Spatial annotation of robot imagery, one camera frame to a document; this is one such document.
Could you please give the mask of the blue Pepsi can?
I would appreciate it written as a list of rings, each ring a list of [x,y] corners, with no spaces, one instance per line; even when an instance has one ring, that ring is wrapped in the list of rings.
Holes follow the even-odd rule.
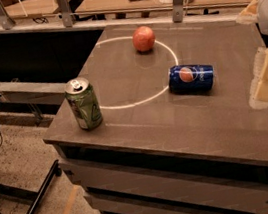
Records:
[[[206,91],[213,86],[211,65],[179,65],[169,68],[169,88],[172,92]]]

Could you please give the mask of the grey drawer cabinet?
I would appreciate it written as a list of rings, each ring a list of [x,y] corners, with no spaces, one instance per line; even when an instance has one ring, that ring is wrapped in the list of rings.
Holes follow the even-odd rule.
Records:
[[[104,30],[82,69],[103,121],[62,105],[45,134],[101,214],[268,214],[268,108],[249,92],[262,39],[235,22],[157,24],[150,53],[128,26]],[[172,92],[169,68],[211,65],[206,91]]]

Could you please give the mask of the green soda can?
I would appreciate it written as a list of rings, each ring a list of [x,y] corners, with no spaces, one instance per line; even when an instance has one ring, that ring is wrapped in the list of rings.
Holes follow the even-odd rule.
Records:
[[[77,77],[67,82],[65,97],[78,125],[84,130],[92,130],[102,122],[102,113],[94,93],[94,88],[86,78]]]

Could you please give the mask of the black stand base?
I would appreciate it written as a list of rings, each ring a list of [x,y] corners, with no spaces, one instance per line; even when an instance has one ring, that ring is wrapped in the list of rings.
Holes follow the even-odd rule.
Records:
[[[59,167],[59,161],[54,160],[38,191],[34,192],[23,188],[13,187],[11,185],[0,184],[0,197],[9,200],[12,199],[14,202],[27,203],[28,210],[26,214],[34,214],[39,208],[38,206],[41,203],[49,184],[52,182],[53,177],[60,177],[61,175],[62,170]]]

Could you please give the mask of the red apple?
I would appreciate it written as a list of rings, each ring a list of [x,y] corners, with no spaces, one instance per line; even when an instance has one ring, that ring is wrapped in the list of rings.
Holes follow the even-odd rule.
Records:
[[[156,38],[151,28],[140,26],[133,32],[132,40],[137,51],[146,52],[152,49]]]

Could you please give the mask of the grey metal railing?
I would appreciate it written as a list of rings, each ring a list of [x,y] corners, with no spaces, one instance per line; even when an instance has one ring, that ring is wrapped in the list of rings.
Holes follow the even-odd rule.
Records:
[[[149,13],[171,11],[171,3],[164,4],[160,0],[84,0],[72,12],[71,0],[26,0],[7,8],[0,4],[0,31],[3,30],[42,30],[48,25],[54,28],[73,28],[83,25],[77,21],[92,15],[117,15],[130,13]]]

